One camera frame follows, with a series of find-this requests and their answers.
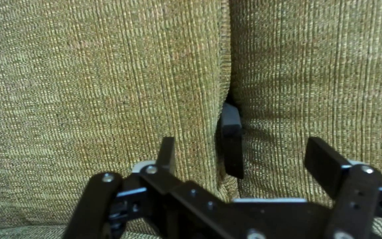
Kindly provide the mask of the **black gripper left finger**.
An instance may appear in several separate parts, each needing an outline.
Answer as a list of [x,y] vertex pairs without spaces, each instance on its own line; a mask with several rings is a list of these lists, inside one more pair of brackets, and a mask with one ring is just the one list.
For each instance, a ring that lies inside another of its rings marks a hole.
[[161,168],[169,168],[173,155],[175,155],[175,138],[164,136],[161,139],[159,152],[156,156],[156,165]]

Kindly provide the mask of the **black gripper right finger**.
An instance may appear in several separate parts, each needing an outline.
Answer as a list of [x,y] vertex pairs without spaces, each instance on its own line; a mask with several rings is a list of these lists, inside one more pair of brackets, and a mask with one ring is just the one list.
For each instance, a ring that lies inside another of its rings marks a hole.
[[350,162],[319,136],[309,136],[303,165],[322,189],[335,199]]

